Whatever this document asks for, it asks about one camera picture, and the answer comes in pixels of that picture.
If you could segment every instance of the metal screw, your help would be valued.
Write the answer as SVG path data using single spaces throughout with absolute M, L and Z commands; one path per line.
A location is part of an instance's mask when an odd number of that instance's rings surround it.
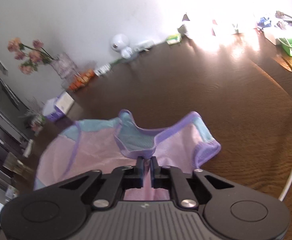
M 181 201 L 181 205 L 185 208 L 192 208 L 197 206 L 197 202 L 192 199 L 184 199 Z
M 97 199 L 93 202 L 95 207 L 104 208 L 109 206 L 109 202 L 105 199 Z
M 129 169 L 131 169 L 132 168 L 132 166 L 131 165 L 127 165 L 127 166 L 124 166 L 124 168 L 122 169 L 123 171 L 124 170 L 129 170 Z
M 144 203 L 141 205 L 142 208 L 148 208 L 150 205 L 148 203 Z

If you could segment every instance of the glass vase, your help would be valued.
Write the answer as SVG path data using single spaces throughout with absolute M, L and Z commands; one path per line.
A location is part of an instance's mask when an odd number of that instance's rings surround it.
M 65 79 L 67 76 L 77 71 L 76 64 L 68 57 L 66 53 L 61 53 L 56 56 L 50 65 L 57 72 L 61 79 Z
M 85 66 L 78 70 L 73 70 L 64 79 L 61 86 L 66 91 L 76 91 L 88 84 L 89 80 L 96 76 L 91 66 Z

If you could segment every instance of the pink cloth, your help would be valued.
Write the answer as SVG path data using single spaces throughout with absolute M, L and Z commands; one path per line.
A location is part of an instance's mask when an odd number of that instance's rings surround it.
M 129 150 L 122 149 L 123 146 L 118 145 L 119 135 L 114 136 L 118 129 L 121 128 L 118 128 L 118 126 L 107 127 L 98 131 L 81 129 L 77 141 L 69 139 L 65 135 L 59 135 L 41 157 L 37 178 L 43 185 L 49 186 L 94 169 L 102 170 L 103 173 L 111 173 L 114 168 L 119 166 L 134 166 L 136 160 L 123 155 L 129 153 Z M 163 130 L 158 131 L 157 136 L 161 136 Z M 128 136 L 125 136 L 128 138 L 127 140 L 133 141 L 135 139 L 133 133 L 132 136 L 129 133 Z M 143 140 L 151 140 L 148 135 L 146 137 L 136 136 L 136 145 L 143 143 Z M 176 166 L 184 173 L 191 173 L 194 168 L 199 168 L 196 166 L 198 159 L 204 156 L 202 161 L 205 161 L 205 158 L 209 159 L 217 154 L 219 149 L 219 143 L 215 140 L 204 142 L 203 136 L 196 125 L 193 122 L 187 122 L 180 129 L 160 141 L 152 155 L 156 156 L 159 166 Z M 144 187 L 142 189 L 126 190 L 124 199 L 169 199 L 167 190 L 151 188 L 149 161 L 147 160 L 145 163 Z

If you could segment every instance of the light blue fabric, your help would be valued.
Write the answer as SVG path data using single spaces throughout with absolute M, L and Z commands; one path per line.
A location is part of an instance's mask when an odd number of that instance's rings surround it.
M 45 185 L 38 178 L 35 178 L 35 182 L 33 184 L 33 190 L 38 190 L 43 187 L 45 187 Z
M 69 139 L 76 141 L 78 139 L 78 136 L 79 136 L 79 131 L 75 125 L 72 125 L 72 126 L 68 127 L 66 130 L 64 130 L 61 133 L 61 135 L 65 135 Z
M 210 142 L 212 140 L 214 140 L 213 136 L 211 135 L 211 133 L 209 132 L 208 128 L 206 127 L 206 125 L 204 124 L 203 120 L 200 117 L 196 117 L 193 120 L 193 124 L 196 126 L 202 140 L 204 142 Z
M 129 113 L 120 115 L 122 127 L 118 138 L 129 151 L 149 149 L 154 145 L 154 136 L 142 134 L 135 126 Z
M 114 128 L 119 123 L 119 118 L 113 118 L 110 120 L 94 120 L 87 119 L 79 121 L 79 126 L 84 132 L 97 132 L 101 129 Z
M 106 128 L 113 128 L 115 127 L 119 122 L 119 118 L 113 118 L 110 120 L 82 120 L 78 121 L 78 124 L 80 126 L 80 129 L 84 132 L 97 132 L 101 129 L 106 129 Z M 65 135 L 69 139 L 72 139 L 74 141 L 77 141 L 79 131 L 75 125 L 72 125 L 68 127 L 66 130 L 64 130 L 61 135 Z

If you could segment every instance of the green leaf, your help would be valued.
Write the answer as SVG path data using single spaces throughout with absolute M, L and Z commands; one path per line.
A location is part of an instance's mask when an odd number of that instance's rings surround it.
M 43 58 L 42 58 L 42 62 L 43 62 L 44 64 L 49 64 L 49 63 L 51 62 L 51 60 L 50 60 L 49 58 L 43 57 Z
M 22 63 L 21 66 L 31 66 L 31 67 L 33 67 L 34 65 L 33 65 L 33 62 L 31 60 L 27 60 L 24 63 Z

